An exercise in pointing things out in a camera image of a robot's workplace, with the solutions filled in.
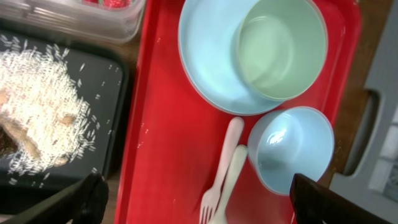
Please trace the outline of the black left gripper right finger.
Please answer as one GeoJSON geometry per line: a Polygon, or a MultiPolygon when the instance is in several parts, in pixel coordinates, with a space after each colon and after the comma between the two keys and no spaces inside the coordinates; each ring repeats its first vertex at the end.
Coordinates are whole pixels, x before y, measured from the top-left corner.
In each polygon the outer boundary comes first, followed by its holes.
{"type": "Polygon", "coordinates": [[[298,224],[388,224],[303,174],[295,174],[290,187],[298,224]]]}

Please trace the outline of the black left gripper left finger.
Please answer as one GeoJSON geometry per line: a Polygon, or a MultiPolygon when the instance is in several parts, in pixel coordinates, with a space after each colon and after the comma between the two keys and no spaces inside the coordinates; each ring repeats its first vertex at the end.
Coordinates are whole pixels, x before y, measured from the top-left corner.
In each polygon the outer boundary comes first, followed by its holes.
{"type": "Polygon", "coordinates": [[[109,187],[104,177],[91,173],[1,223],[101,223],[108,199],[109,187]]]}

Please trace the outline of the light blue bowl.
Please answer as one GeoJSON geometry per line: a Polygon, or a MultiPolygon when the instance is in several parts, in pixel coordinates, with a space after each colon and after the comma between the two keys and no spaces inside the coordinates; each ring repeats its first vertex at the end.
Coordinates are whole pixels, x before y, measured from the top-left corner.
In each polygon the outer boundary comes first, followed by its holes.
{"type": "Polygon", "coordinates": [[[249,160],[262,185],[288,195],[295,174],[318,181],[335,146],[329,119],[319,110],[298,106],[264,115],[248,137],[249,160]]]}

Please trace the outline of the green bowl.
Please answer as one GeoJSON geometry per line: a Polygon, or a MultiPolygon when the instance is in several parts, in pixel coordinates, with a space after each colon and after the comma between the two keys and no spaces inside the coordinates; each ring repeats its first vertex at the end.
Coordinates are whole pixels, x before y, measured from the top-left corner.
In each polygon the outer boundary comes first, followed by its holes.
{"type": "Polygon", "coordinates": [[[325,64],[328,32],[309,0],[262,0],[242,21],[236,41],[241,78],[259,96],[291,100],[308,90],[325,64]]]}

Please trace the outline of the red snack wrapper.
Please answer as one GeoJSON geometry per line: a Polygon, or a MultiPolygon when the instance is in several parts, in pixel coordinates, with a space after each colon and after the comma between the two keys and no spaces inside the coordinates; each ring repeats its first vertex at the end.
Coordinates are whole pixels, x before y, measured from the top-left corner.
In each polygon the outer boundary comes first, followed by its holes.
{"type": "Polygon", "coordinates": [[[131,0],[83,0],[107,8],[124,8],[130,5],[131,0]]]}

